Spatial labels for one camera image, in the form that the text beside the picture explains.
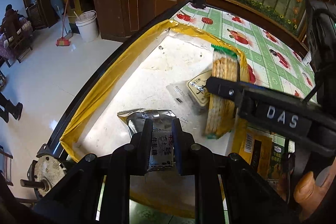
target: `white floor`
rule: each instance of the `white floor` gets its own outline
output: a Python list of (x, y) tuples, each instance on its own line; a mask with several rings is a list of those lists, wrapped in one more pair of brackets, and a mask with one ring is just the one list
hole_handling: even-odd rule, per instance
[(2, 94), (14, 104), (23, 103), (19, 121), (10, 115), (9, 123), (0, 119), (0, 145), (13, 155), (10, 186), (17, 198), (34, 198), (32, 189), (20, 186), (43, 143), (46, 143), (60, 117), (85, 82), (121, 45), (96, 39), (85, 43), (79, 34), (69, 47), (57, 47), (61, 36), (59, 21), (50, 29), (34, 32), (33, 51), (8, 68), (1, 66), (7, 84)]

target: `black boot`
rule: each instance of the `black boot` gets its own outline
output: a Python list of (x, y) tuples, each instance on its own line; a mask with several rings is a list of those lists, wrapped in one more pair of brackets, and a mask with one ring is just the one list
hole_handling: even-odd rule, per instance
[(0, 108), (0, 117), (3, 118), (3, 120), (4, 120), (5, 122), (8, 123), (8, 121), (9, 121), (8, 111), (6, 111), (6, 110), (3, 111), (3, 110)]
[(21, 103), (17, 103), (17, 105), (14, 106), (10, 100), (7, 101), (5, 106), (5, 111), (12, 114), (15, 120), (20, 120), (22, 109), (23, 105)]

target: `screw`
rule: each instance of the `screw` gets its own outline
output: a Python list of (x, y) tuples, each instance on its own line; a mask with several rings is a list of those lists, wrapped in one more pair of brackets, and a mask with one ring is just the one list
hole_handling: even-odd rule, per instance
[(96, 158), (96, 155), (95, 155), (95, 154), (87, 154), (87, 155), (85, 156), (85, 160), (86, 160), (86, 161), (93, 161), (95, 158)]
[(131, 144), (131, 143), (128, 143), (128, 144), (124, 145), (124, 149), (126, 151), (132, 151), (134, 149), (134, 145)]
[(231, 153), (230, 154), (230, 159), (232, 159), (232, 160), (239, 160), (239, 155), (237, 153)]
[(198, 143), (193, 143), (190, 148), (194, 151), (200, 150), (201, 146)]

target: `yellow tape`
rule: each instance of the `yellow tape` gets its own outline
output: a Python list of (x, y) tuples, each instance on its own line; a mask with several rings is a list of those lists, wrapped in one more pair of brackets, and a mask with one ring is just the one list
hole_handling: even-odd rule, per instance
[[(67, 128), (64, 130), (63, 135), (60, 138), (61, 145), (74, 161), (79, 162), (81, 156), (74, 151), (73, 144), (78, 141), (85, 125), (89, 121), (93, 112), (108, 97), (118, 80), (136, 60), (136, 58), (155, 40), (155, 38), (157, 38), (164, 30), (168, 30), (169, 28), (176, 33), (185, 34), (191, 37), (199, 37), (208, 41), (211, 44), (226, 47), (231, 51), (235, 52), (238, 56), (240, 56), (240, 79), (244, 82), (249, 81), (246, 57), (241, 50), (223, 42), (212, 34), (209, 34), (193, 26), (181, 24), (174, 20), (162, 21), (147, 30), (120, 55), (120, 57), (107, 69), (104, 75), (97, 81), (97, 83), (89, 91), (88, 95), (84, 98), (81, 105), (78, 107), (77, 111), (75, 112), (74, 116), (72, 117)], [(240, 147), (240, 144), (245, 134), (246, 122), (240, 119), (234, 137), (234, 140), (236, 142), (240, 142), (239, 144), (236, 144), (237, 147)], [(138, 201), (139, 203), (151, 207), (154, 206), (153, 204), (148, 204), (148, 202), (146, 202), (145, 196), (135, 195), (135, 193), (130, 192), (130, 198)], [(160, 211), (167, 211), (164, 207), (160, 207), (158, 204), (154, 207)], [(184, 210), (179, 211), (179, 209), (177, 208), (169, 208), (169, 212), (166, 213), (185, 217), (191, 217), (194, 214), (193, 212), (185, 212)]]

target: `table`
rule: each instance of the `table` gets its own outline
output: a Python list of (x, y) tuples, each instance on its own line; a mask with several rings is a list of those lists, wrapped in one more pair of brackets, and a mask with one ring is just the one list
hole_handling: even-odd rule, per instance
[[(199, 29), (187, 28), (187, 32), (179, 33), (176, 30), (185, 29), (184, 25), (164, 19)], [(158, 17), (128, 45), (123, 45), (117, 58), (105, 62), (104, 71), (98, 69), (97, 82), (85, 85), (87, 94), (81, 94), (85, 98), (80, 107), (77, 104), (78, 109), (70, 110), (76, 112), (61, 138), (63, 147), (76, 160), (87, 153), (112, 153), (130, 141), (128, 128), (117, 112), (141, 107), (171, 109), (196, 142), (214, 153), (230, 153), (234, 134), (226, 133), (218, 140), (202, 136), (206, 113), (195, 115), (188, 107), (177, 104), (166, 88), (211, 69), (209, 40), (216, 37), (245, 53), (250, 81), (256, 85), (303, 97), (309, 92), (308, 86), (314, 84), (311, 68), (303, 66), (299, 56), (267, 31), (225, 11), (213, 7), (195, 9), (187, 3)], [(181, 177), (174, 168), (131, 177), (130, 197), (165, 213), (193, 217), (194, 177)]]

